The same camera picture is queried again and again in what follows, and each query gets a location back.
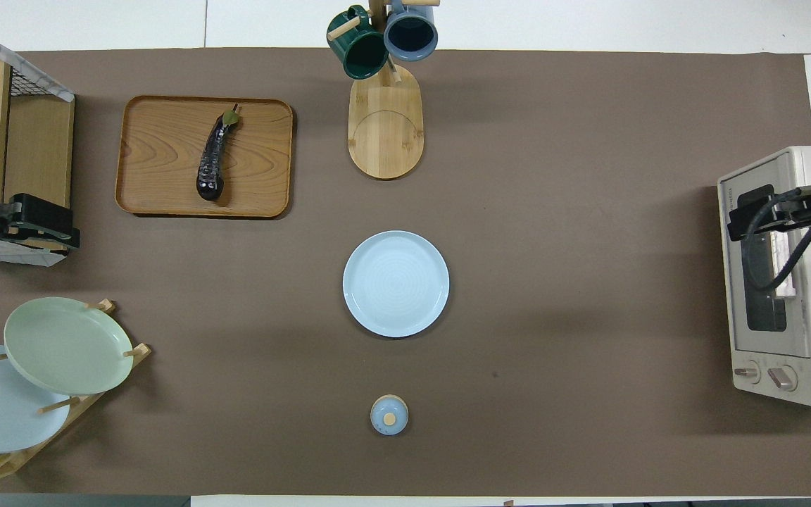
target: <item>mug handle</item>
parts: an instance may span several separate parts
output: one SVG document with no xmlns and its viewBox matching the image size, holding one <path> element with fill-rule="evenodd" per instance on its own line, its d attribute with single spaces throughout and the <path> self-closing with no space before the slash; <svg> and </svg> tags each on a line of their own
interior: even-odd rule
<svg viewBox="0 0 811 507">
<path fill-rule="evenodd" d="M 348 9 L 346 15 L 350 19 L 354 19 L 356 16 L 358 16 L 358 19 L 360 19 L 360 22 L 358 22 L 358 28 L 364 29 L 371 27 L 371 20 L 370 17 L 367 16 L 367 11 L 365 10 L 365 7 L 352 6 Z"/>
</svg>

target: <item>eggplant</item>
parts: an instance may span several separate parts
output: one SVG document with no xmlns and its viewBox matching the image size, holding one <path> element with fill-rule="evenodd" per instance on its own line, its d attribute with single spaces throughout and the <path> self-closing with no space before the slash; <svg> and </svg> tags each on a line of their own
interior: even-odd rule
<svg viewBox="0 0 811 507">
<path fill-rule="evenodd" d="M 196 173 L 196 191 L 202 199 L 216 200 L 225 189 L 225 180 L 221 177 L 221 158 L 231 129 L 239 122 L 236 112 L 238 105 L 234 104 L 233 109 L 218 116 L 206 141 L 206 148 L 202 151 L 202 160 L 199 161 L 199 171 Z"/>
</svg>

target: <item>mug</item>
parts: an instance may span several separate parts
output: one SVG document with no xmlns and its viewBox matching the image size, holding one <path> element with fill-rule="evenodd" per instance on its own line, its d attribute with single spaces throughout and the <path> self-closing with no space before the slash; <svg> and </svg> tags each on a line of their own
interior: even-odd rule
<svg viewBox="0 0 811 507">
<path fill-rule="evenodd" d="M 331 25 L 327 26 L 327 31 L 331 32 L 356 17 L 360 19 L 358 26 L 327 44 L 344 64 L 347 76 L 354 80 L 364 80 L 377 74 L 389 57 L 384 46 L 384 36 L 371 26 L 364 7 L 352 6 L 345 13 L 337 14 L 331 20 Z"/>
<path fill-rule="evenodd" d="M 437 48 L 437 28 L 434 7 L 403 6 L 393 0 L 393 12 L 386 19 L 384 44 L 394 58 L 418 61 L 427 58 Z"/>
</svg>

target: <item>blue mug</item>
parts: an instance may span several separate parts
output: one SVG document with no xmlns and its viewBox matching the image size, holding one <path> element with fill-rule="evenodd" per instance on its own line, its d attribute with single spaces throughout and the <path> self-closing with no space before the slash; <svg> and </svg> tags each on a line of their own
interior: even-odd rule
<svg viewBox="0 0 811 507">
<path fill-rule="evenodd" d="M 437 48 L 434 7 L 403 6 L 402 0 L 392 4 L 384 31 L 386 50 L 402 61 L 424 60 Z"/>
</svg>

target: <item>green mug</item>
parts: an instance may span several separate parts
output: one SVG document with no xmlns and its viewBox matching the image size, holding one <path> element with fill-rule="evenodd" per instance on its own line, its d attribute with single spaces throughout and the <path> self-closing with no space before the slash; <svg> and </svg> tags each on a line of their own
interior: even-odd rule
<svg viewBox="0 0 811 507">
<path fill-rule="evenodd" d="M 331 20 L 331 25 L 327 26 L 327 31 L 331 32 L 356 17 L 360 22 L 355 28 L 328 41 L 327 44 L 344 64 L 347 76 L 354 80 L 364 80 L 377 74 L 377 71 L 384 67 L 387 58 L 384 35 L 371 26 L 364 7 L 352 6 L 345 13 L 337 14 Z"/>
</svg>

